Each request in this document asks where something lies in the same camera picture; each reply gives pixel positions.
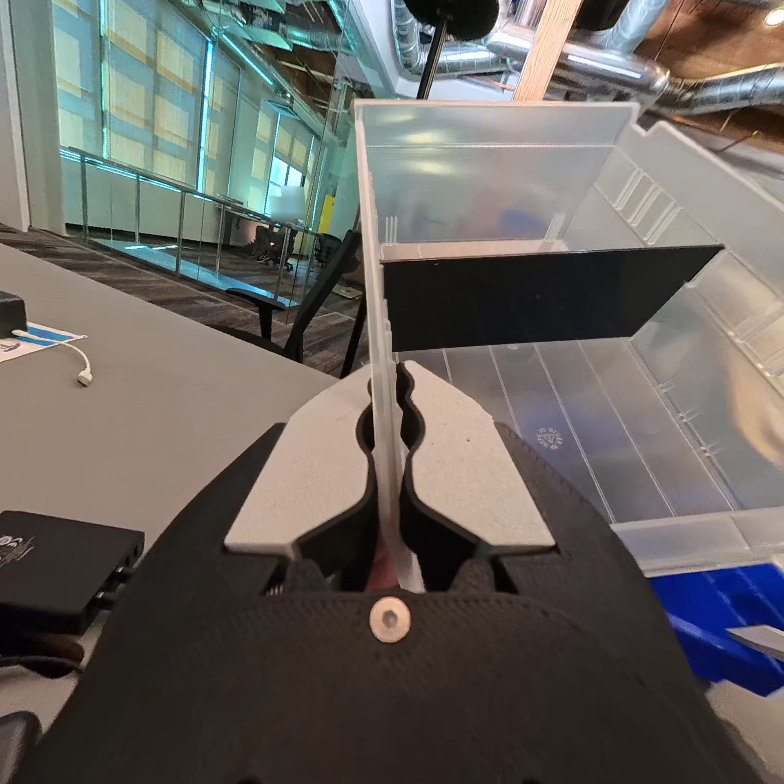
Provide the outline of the blue white paper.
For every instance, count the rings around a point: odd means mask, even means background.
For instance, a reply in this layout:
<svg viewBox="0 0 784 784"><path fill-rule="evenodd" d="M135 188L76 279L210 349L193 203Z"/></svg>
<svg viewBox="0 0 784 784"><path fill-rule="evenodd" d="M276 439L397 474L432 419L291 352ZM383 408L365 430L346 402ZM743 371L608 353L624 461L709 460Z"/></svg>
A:
<svg viewBox="0 0 784 784"><path fill-rule="evenodd" d="M24 335L12 334L1 337L1 362L22 358L36 352L58 346L74 345L88 336L34 322L27 324Z"/></svg>

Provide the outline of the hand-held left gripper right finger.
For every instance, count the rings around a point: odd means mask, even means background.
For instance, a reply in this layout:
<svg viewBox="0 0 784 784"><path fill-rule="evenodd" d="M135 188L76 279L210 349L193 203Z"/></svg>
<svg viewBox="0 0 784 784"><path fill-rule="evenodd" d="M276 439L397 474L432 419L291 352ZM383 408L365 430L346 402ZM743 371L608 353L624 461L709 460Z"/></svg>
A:
<svg viewBox="0 0 784 784"><path fill-rule="evenodd" d="M446 591L472 559L548 553L556 541L495 419L474 398L411 360L397 365L400 531L425 590Z"/></svg>

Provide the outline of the glass railing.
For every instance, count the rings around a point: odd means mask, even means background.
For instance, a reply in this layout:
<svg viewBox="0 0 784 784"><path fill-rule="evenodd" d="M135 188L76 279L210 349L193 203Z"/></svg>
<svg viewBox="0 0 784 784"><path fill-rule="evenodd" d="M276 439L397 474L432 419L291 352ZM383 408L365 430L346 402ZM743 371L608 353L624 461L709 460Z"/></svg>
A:
<svg viewBox="0 0 784 784"><path fill-rule="evenodd" d="M270 291L315 279L318 236L240 201L60 147L65 227L84 241L195 280L249 279Z"/></svg>

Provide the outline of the black usb hub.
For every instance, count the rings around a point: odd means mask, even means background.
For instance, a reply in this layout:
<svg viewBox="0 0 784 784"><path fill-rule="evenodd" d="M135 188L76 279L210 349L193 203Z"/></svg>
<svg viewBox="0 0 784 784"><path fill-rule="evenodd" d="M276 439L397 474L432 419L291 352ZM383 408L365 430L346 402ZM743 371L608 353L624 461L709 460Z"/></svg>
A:
<svg viewBox="0 0 784 784"><path fill-rule="evenodd" d="M24 511L1 513L3 633L80 635L96 598L143 554L143 532Z"/></svg>

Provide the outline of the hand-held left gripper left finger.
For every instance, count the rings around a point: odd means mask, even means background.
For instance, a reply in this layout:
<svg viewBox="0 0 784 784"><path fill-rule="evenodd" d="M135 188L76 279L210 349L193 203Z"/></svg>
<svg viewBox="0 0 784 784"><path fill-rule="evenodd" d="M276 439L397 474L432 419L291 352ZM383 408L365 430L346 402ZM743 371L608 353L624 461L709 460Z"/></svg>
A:
<svg viewBox="0 0 784 784"><path fill-rule="evenodd" d="M328 387L285 424L224 539L232 554L314 561L363 591L379 538L370 367Z"/></svg>

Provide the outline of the black office chair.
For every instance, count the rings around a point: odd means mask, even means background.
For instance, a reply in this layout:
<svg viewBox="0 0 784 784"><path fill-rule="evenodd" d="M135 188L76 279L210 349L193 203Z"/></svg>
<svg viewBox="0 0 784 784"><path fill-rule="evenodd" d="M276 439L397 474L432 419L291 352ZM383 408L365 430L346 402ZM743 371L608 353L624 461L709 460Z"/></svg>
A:
<svg viewBox="0 0 784 784"><path fill-rule="evenodd" d="M284 304L276 298L250 292L247 289L227 289L226 293L244 299L256 308L259 315L260 335L230 326L213 325L212 328L272 354L302 364L305 332L341 276L356 266L356 253L360 245L361 233L357 230L349 230L328 264L320 272L314 286L299 304L289 336L283 346L272 341L271 333L273 316L276 312L285 309Z"/></svg>

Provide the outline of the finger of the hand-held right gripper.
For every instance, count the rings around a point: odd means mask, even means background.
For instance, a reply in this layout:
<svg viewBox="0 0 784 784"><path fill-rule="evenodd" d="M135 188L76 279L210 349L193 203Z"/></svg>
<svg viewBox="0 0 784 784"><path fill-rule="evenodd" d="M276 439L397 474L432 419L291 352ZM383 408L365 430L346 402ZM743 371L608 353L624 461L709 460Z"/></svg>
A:
<svg viewBox="0 0 784 784"><path fill-rule="evenodd" d="M729 628L728 635L748 648L783 662L783 630L770 625L743 626Z"/></svg>

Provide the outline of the black divider plate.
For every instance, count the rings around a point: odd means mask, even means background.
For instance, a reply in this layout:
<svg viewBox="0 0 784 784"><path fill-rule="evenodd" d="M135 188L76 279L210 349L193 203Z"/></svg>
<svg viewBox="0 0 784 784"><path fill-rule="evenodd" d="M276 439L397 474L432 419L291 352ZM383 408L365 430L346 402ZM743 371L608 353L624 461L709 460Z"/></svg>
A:
<svg viewBox="0 0 784 784"><path fill-rule="evenodd" d="M721 244L382 264L394 352L633 337Z"/></svg>

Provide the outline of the wooden post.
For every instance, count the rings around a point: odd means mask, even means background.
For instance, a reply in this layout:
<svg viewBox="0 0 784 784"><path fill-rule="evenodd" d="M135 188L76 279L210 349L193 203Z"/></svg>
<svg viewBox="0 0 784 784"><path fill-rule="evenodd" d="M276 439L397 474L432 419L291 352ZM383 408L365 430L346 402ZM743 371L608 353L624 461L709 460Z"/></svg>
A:
<svg viewBox="0 0 784 784"><path fill-rule="evenodd" d="M560 59L582 1L547 1L539 18L513 101L537 103L546 90Z"/></svg>

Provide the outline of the black power adapter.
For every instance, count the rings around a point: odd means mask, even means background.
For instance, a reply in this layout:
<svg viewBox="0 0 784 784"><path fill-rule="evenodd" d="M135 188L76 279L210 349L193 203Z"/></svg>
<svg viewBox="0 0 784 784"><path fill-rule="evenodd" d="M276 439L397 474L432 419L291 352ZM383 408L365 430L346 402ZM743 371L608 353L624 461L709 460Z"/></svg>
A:
<svg viewBox="0 0 784 784"><path fill-rule="evenodd" d="M16 332L27 331L25 301L13 293L0 292L0 335L1 339L11 339Z"/></svg>

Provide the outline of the clear plastic bin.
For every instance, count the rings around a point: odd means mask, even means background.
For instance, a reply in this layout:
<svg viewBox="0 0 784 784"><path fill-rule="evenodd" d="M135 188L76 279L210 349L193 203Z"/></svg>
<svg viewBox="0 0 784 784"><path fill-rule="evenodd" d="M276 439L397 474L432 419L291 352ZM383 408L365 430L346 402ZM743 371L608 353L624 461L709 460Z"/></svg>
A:
<svg viewBox="0 0 784 784"><path fill-rule="evenodd" d="M382 518L411 360L516 431L649 575L782 560L782 198L633 103L355 103ZM633 337L394 352L382 264L721 244Z"/></svg>

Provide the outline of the silver round duct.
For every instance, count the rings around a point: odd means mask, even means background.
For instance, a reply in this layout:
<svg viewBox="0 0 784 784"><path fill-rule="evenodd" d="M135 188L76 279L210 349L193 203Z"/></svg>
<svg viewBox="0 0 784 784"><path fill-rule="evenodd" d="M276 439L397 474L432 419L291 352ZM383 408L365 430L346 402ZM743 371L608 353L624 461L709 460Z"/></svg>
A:
<svg viewBox="0 0 784 784"><path fill-rule="evenodd" d="M665 2L629 2L613 27L583 40L566 42L554 69L556 87L586 96L635 96L653 111L680 116L782 106L781 63L689 79L672 76L653 60L636 57L631 45L642 41L664 8ZM444 44L436 76L519 73L534 35L532 28L516 24L502 9L485 37Z"/></svg>

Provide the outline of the blue plastic bin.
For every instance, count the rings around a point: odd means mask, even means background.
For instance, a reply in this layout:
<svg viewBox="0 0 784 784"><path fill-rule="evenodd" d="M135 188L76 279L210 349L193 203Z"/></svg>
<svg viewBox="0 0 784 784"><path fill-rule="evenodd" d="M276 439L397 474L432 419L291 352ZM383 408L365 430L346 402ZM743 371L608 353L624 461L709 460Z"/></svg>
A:
<svg viewBox="0 0 784 784"><path fill-rule="evenodd" d="M729 628L783 630L783 574L773 562L649 578L691 671L768 697L782 689L783 664L728 635Z"/></svg>

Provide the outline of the black pole stand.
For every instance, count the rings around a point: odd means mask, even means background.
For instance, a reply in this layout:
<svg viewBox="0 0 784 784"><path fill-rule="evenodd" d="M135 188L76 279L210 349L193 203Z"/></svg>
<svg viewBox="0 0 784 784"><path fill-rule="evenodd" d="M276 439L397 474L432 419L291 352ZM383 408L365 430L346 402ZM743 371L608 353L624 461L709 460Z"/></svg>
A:
<svg viewBox="0 0 784 784"><path fill-rule="evenodd" d="M473 42L485 37L498 19L499 2L412 1L404 2L404 5L417 23L434 29L416 94L417 100L426 100L446 38L452 36L458 42Z"/></svg>

